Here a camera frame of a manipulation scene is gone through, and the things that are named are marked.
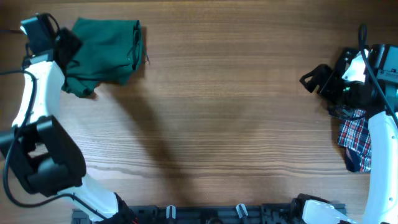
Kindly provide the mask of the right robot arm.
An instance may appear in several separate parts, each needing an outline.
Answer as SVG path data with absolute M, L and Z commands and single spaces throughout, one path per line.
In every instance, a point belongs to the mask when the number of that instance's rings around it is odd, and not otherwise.
M 364 221 L 397 223 L 397 46 L 346 49 L 335 68 L 320 64 L 300 82 L 334 106 L 366 112 L 372 153 Z

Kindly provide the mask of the green cloth garment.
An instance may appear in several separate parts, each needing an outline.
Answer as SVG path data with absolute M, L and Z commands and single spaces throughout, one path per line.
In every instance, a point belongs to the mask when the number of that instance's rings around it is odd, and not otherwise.
M 72 32 L 83 45 L 67 65 L 62 90 L 79 98 L 103 82 L 124 85 L 148 61 L 138 20 L 79 18 Z

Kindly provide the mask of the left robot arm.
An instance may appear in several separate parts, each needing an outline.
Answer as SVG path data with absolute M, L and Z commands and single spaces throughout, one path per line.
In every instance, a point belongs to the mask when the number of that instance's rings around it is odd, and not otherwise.
M 88 175 L 80 148 L 58 122 L 66 66 L 81 41 L 49 13 L 23 20 L 19 33 L 28 38 L 19 70 L 25 83 L 19 112 L 11 129 L 1 134 L 6 196 L 14 205 L 29 208 L 11 192 L 13 172 L 27 193 L 43 195 L 45 203 L 66 198 L 93 223 L 137 223 L 137 215 L 117 193 Z

